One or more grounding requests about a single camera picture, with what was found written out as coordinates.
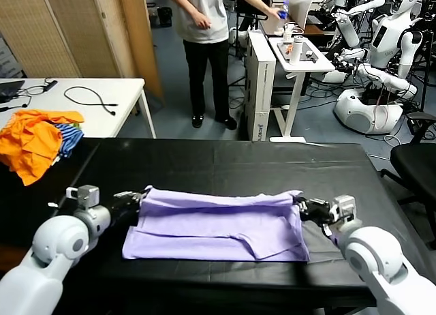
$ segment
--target person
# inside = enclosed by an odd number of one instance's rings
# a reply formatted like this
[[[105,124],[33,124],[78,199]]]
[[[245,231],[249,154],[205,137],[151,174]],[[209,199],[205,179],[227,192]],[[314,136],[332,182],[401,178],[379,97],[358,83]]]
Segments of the person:
[[[227,82],[229,29],[224,0],[173,0],[176,31],[183,39],[189,68],[192,126],[200,128],[204,118],[203,81],[207,60],[211,63],[215,120],[235,130],[237,123],[229,114]],[[267,16],[279,17],[278,10],[262,0],[245,0]]]

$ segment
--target black pants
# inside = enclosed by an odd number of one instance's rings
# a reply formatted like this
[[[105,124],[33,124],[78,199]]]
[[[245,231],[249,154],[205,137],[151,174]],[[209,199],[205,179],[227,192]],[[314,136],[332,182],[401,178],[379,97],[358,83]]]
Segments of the black pants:
[[[184,40],[183,44],[189,68],[189,88],[193,114],[204,114],[203,81],[209,59],[212,67],[215,115],[217,118],[226,119],[229,116],[228,40],[216,44],[196,44]]]

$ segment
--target white robot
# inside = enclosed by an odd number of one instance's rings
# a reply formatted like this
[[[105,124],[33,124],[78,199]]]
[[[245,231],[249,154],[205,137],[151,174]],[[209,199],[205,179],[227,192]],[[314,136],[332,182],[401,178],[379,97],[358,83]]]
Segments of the white robot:
[[[385,0],[369,0],[368,2],[361,3],[356,7],[350,7],[350,2],[353,2],[353,0],[330,0],[324,7],[324,9],[331,13],[334,18],[333,23],[336,23],[337,25],[332,42],[335,42],[339,36],[343,39],[339,46],[335,46],[335,48],[345,47],[345,49],[341,50],[342,61],[363,59],[367,55],[365,49],[357,48],[360,39],[354,30],[351,19],[363,12],[371,11],[385,4]],[[323,81],[326,83],[343,83],[346,78],[347,73],[335,70],[326,73]]]
[[[378,92],[371,98],[362,99],[364,89],[345,90],[338,98],[334,113],[346,127],[362,134],[388,134],[398,120],[403,109],[395,100],[407,100],[416,94],[416,87],[405,80],[415,53],[422,43],[422,34],[413,29],[420,20],[411,20],[411,10],[418,0],[394,0],[392,15],[382,16],[372,23],[375,35],[371,41],[369,62],[348,63],[346,57],[353,54],[347,51],[339,57],[340,68],[363,78],[370,78]],[[356,35],[348,33],[344,37],[354,41]],[[387,72],[388,64],[401,51],[396,74]]]
[[[77,192],[74,216],[52,217],[38,228],[22,262],[0,281],[0,314],[50,315],[62,294],[69,269],[95,247],[98,237],[121,215],[136,213],[146,192],[122,192],[109,207],[99,205],[97,187]],[[376,227],[362,227],[355,200],[340,196],[330,203],[295,200],[303,221],[314,221],[342,252],[352,269],[367,283],[381,315],[434,314],[436,286],[420,276],[404,257],[399,242]]]

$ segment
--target orange clothing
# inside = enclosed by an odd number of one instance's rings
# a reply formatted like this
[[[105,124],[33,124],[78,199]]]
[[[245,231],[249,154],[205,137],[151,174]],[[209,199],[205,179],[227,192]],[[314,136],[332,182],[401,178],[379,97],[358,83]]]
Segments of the orange clothing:
[[[83,121],[79,112],[19,110],[0,131],[0,162],[30,185],[50,168],[61,148],[62,134],[49,122]]]

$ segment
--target black shoe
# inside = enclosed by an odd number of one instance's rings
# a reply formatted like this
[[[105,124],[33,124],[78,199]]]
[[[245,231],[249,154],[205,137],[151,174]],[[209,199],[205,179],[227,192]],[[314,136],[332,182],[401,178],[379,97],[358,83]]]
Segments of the black shoe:
[[[203,124],[203,115],[194,115],[192,117],[192,126],[194,126],[195,129],[202,127],[202,124]]]
[[[231,118],[231,116],[226,117],[225,119],[215,117],[215,120],[217,122],[223,123],[229,130],[236,130],[236,128],[238,127],[237,122],[233,118]]]

